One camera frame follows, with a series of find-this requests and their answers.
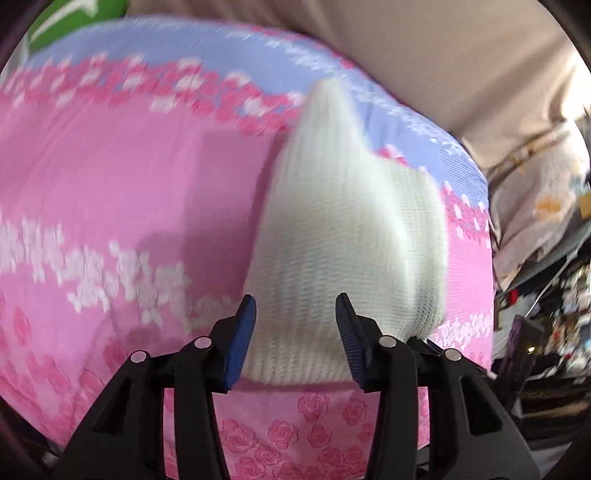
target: pink rose pattern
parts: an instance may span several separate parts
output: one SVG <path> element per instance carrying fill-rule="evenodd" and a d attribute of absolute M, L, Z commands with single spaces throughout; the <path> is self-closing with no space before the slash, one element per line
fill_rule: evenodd
<path fill-rule="evenodd" d="M 261 462 L 248 457 L 241 457 L 236 464 L 236 473 L 244 480 L 256 480 L 267 476 L 265 466 Z"/>
<path fill-rule="evenodd" d="M 269 440 L 277 445 L 279 450 L 285 450 L 292 443 L 298 441 L 299 429 L 286 421 L 275 420 L 269 429 Z"/>
<path fill-rule="evenodd" d="M 361 400 L 351 399 L 343 410 L 343 419 L 349 427 L 355 427 L 360 421 L 365 419 L 368 412 L 368 406 Z"/>
<path fill-rule="evenodd" d="M 308 421 L 318 421 L 329 410 L 330 400 L 325 395 L 320 396 L 316 392 L 304 392 L 297 402 L 298 411 Z"/>
<path fill-rule="evenodd" d="M 313 448 L 323 447 L 328 445 L 332 440 L 332 432 L 328 428 L 314 425 L 308 434 L 308 442 Z"/>
<path fill-rule="evenodd" d="M 246 453 L 258 445 L 253 430 L 234 420 L 224 420 L 219 434 L 222 445 L 232 453 Z"/>
<path fill-rule="evenodd" d="M 361 432 L 359 432 L 359 441 L 366 443 L 374 438 L 374 426 L 370 423 L 364 423 Z"/>
<path fill-rule="evenodd" d="M 115 338 L 109 340 L 103 349 L 103 360 L 111 373 L 114 374 L 127 360 L 127 353 L 125 353 L 123 344 Z"/>
<path fill-rule="evenodd" d="M 268 445 L 259 445 L 255 450 L 255 459 L 263 465 L 277 465 L 281 462 L 281 452 Z"/>
<path fill-rule="evenodd" d="M 14 309 L 12 327 L 19 346 L 27 346 L 31 340 L 31 325 L 21 309 Z"/>
<path fill-rule="evenodd" d="M 307 466 L 302 471 L 302 478 L 304 480 L 322 480 L 326 475 L 326 470 L 316 465 Z"/>
<path fill-rule="evenodd" d="M 301 470 L 293 463 L 287 462 L 273 469 L 273 478 L 280 480 L 299 480 L 302 478 Z"/>
<path fill-rule="evenodd" d="M 337 466 L 340 463 L 340 450 L 327 447 L 318 455 L 318 461 L 325 467 Z"/>

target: white knit glove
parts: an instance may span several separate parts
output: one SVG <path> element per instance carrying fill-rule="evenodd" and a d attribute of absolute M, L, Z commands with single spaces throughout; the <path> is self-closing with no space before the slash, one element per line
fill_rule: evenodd
<path fill-rule="evenodd" d="M 258 315 L 243 375 L 349 380 L 335 321 L 341 292 L 384 334 L 426 338 L 444 316 L 445 226 L 431 177 L 374 155 L 339 82 L 317 82 L 262 214 L 244 286 Z"/>

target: pink fabric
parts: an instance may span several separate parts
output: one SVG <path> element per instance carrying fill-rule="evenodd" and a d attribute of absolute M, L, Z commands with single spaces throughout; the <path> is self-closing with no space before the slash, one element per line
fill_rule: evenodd
<path fill-rule="evenodd" d="M 58 78 L 51 71 L 43 82 Z M 225 121 L 207 101 L 215 92 L 189 102 L 166 92 L 107 96 L 96 85 L 70 94 L 66 85 L 42 96 L 25 74 L 4 90 L 0 109 L 0 395 L 65 445 L 131 352 L 176 351 L 235 311 L 272 162 L 297 106 Z M 264 97 L 263 105 L 272 100 L 291 101 Z M 487 212 L 443 194 L 449 298 L 432 338 L 488 367 Z M 428 404 L 420 396 L 422 446 Z M 215 402 L 238 480 L 365 471 L 378 398 L 353 384 L 270 389 L 242 380 Z M 167 392 L 165 456 L 175 476 L 172 410 Z"/>

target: bedding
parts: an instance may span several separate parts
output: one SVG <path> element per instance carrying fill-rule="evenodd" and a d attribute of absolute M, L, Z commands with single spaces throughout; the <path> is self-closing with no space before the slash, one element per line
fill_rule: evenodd
<path fill-rule="evenodd" d="M 63 446 L 134 350 L 175 351 L 234 313 L 274 158 L 326 77 L 353 100 L 374 151 L 437 183 L 449 270 L 446 321 L 431 338 L 488 367 L 488 192 L 456 140 L 300 35 L 124 19 L 52 44 L 0 87 L 2 398 Z M 243 378 L 215 403 L 238 480 L 365 470 L 378 397 L 351 382 Z M 172 412 L 166 391 L 175 476 Z"/>

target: beige fabric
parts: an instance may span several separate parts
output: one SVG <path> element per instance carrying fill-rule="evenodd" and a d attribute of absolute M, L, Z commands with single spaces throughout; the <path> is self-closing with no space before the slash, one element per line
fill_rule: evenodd
<path fill-rule="evenodd" d="M 131 0 L 130 14 L 157 12 L 320 38 L 450 131 L 483 170 L 590 103 L 588 69 L 537 0 Z"/>

